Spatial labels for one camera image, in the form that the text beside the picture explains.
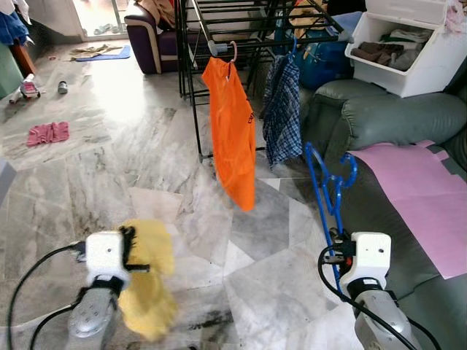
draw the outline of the blue clothing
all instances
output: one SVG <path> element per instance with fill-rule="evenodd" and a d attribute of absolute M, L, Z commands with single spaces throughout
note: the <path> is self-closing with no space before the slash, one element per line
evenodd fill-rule
<path fill-rule="evenodd" d="M 298 78 L 300 71 L 293 55 L 276 56 L 266 78 L 263 97 L 263 138 L 271 168 L 288 158 L 301 155 L 300 101 Z"/>
<path fill-rule="evenodd" d="M 15 43 L 15 39 L 24 45 L 29 31 L 21 22 L 20 18 L 13 12 L 11 15 L 5 15 L 0 12 L 0 42 L 6 46 L 11 46 Z"/>

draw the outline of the white plastic container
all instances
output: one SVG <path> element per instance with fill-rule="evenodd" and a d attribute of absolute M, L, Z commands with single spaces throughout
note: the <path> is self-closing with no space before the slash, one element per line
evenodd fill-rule
<path fill-rule="evenodd" d="M 345 55 L 355 64 L 354 78 L 372 82 L 401 97 L 442 91 L 454 77 L 467 56 L 467 35 L 448 33 L 444 21 L 446 0 L 366 0 L 354 31 L 354 43 Z M 395 29 L 433 30 L 417 60 L 409 70 L 399 71 L 352 55 L 362 42 L 378 42 L 383 34 Z"/>

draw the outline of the pink towel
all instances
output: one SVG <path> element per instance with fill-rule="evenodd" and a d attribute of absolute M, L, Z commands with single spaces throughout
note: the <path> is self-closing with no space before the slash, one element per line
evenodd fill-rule
<path fill-rule="evenodd" d="M 36 125 L 29 131 L 28 147 L 38 144 L 49 144 L 68 140 L 68 122 L 52 122 L 50 124 Z"/>
<path fill-rule="evenodd" d="M 467 184 L 441 163 L 429 143 L 375 144 L 351 151 L 374 172 L 387 199 L 445 278 L 467 272 Z"/>

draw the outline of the tiled floor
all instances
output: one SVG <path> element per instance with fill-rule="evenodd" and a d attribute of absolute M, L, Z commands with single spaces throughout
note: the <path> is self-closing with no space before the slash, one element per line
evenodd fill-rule
<path fill-rule="evenodd" d="M 0 325 L 18 279 L 39 257 L 140 217 L 163 220 L 171 233 L 176 268 L 165 281 L 180 312 L 158 343 L 120 322 L 108 349 L 361 349 L 351 309 L 317 275 L 325 240 L 304 164 L 270 171 L 259 152 L 256 207 L 241 212 L 212 165 L 198 162 L 177 74 L 145 77 L 134 58 L 68 62 L 71 48 L 37 62 L 47 91 L 40 99 L 0 101 L 0 156 L 18 171 L 0 208 Z M 64 96 L 56 93 L 61 80 L 69 83 Z M 70 122 L 70 140 L 26 147 L 31 126 L 62 120 Z M 16 308 L 17 349 L 27 349 L 28 321 L 70 303 L 85 274 L 64 254 L 31 278 Z M 46 326 L 37 348 L 62 349 L 66 320 Z"/>

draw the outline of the clothes drying rack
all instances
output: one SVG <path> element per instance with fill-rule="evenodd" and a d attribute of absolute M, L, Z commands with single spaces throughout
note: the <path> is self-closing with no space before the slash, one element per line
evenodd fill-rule
<path fill-rule="evenodd" d="M 175 0 L 175 26 L 177 32 L 177 62 L 179 73 L 180 97 L 189 98 L 193 108 L 193 119 L 195 123 L 196 143 L 200 163 L 212 154 L 205 155 L 201 149 L 199 136 L 198 114 L 196 107 L 209 104 L 209 90 L 195 90 L 193 77 L 202 74 L 211 57 L 230 60 L 236 43 L 236 67 L 240 71 L 249 69 L 247 81 L 242 83 L 248 93 L 258 65 L 270 63 L 274 60 L 273 47 L 289 47 L 294 45 L 294 39 L 273 40 L 267 39 L 268 34 L 277 30 L 277 20 L 282 20 L 282 31 L 305 28 L 306 30 L 318 27 L 333 27 L 337 35 L 327 37 L 300 37 L 296 40 L 297 45 L 312 42 L 337 42 L 352 41 L 349 35 L 331 16 L 323 10 L 314 0 L 307 0 L 303 8 L 313 9 L 314 13 L 301 15 L 290 15 L 294 9 L 294 2 L 284 0 Z M 187 19 L 187 11 L 195 12 L 196 19 Z M 252 17 L 229 17 L 229 14 L 239 12 L 254 12 Z M 293 26 L 290 19 L 311 18 L 312 24 Z M 232 23 L 250 23 L 249 28 L 220 30 L 213 26 Z M 189 23 L 198 23 L 197 31 L 189 31 Z"/>

